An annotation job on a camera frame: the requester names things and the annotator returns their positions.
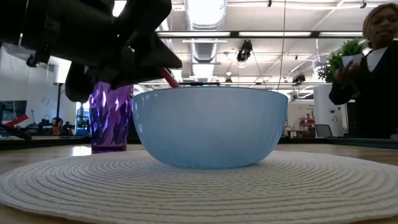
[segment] wooden table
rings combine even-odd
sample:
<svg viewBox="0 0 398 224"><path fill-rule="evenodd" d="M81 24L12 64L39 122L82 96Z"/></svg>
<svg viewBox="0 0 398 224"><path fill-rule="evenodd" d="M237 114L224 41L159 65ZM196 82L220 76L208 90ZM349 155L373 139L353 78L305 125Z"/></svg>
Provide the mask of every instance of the wooden table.
<svg viewBox="0 0 398 224"><path fill-rule="evenodd" d="M143 150L141 145L129 145L128 151ZM281 144L277 146L279 151L316 152L337 156L346 156L385 164L398 166L398 150L376 149L370 147L338 146L323 144ZM37 149L22 149L16 151L0 152L0 174L16 167L31 164L33 162L56 159L60 157L84 156L91 153L89 146L59 146ZM1 223L7 224L82 224L61 218L34 215L20 212L13 208L0 205ZM398 217L384 220L369 220L356 224L396 224Z"/></svg>

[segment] green plant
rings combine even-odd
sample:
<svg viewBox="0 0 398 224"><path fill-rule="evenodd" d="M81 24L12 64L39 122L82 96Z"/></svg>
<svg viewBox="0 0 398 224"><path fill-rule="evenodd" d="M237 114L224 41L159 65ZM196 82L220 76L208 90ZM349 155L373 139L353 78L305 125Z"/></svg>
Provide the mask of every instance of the green plant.
<svg viewBox="0 0 398 224"><path fill-rule="evenodd" d="M343 57L350 55L361 54L364 45L360 43L359 39L347 40L341 48L341 51L336 53L332 52L328 59L328 65L322 66L318 70L319 79L327 83L333 82L335 72L343 65Z"/></svg>

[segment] person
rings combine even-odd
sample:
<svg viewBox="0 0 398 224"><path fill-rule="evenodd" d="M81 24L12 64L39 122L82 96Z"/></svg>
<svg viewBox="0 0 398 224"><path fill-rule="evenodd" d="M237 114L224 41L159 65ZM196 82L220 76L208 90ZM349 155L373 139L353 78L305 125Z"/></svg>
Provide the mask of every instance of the person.
<svg viewBox="0 0 398 224"><path fill-rule="evenodd" d="M329 98L335 105L355 100L359 138L390 138L398 127L398 4L375 7L363 34L372 51L339 69Z"/></svg>
<svg viewBox="0 0 398 224"><path fill-rule="evenodd" d="M52 130L49 131L48 134L53 136L63 136L65 134L62 129L63 119L62 118L53 118L52 119Z"/></svg>

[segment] ceiling duct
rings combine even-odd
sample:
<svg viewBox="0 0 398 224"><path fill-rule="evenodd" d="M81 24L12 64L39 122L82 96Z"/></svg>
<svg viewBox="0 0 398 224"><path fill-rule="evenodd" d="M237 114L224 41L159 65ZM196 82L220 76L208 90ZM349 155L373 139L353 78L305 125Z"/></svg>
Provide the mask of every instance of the ceiling duct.
<svg viewBox="0 0 398 224"><path fill-rule="evenodd" d="M226 16L227 0L185 0L185 17L188 30L207 31L223 30ZM218 44L190 44L193 75L197 78L210 78L215 66Z"/></svg>

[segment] blue bowl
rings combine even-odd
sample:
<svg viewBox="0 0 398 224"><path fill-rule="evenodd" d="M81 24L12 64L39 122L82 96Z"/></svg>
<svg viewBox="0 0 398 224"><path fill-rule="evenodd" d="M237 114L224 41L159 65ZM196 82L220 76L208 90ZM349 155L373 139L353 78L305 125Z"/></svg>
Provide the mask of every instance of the blue bowl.
<svg viewBox="0 0 398 224"><path fill-rule="evenodd" d="M133 98L134 123L148 153L194 169L263 160L281 137L286 112L285 95L252 88L170 88Z"/></svg>

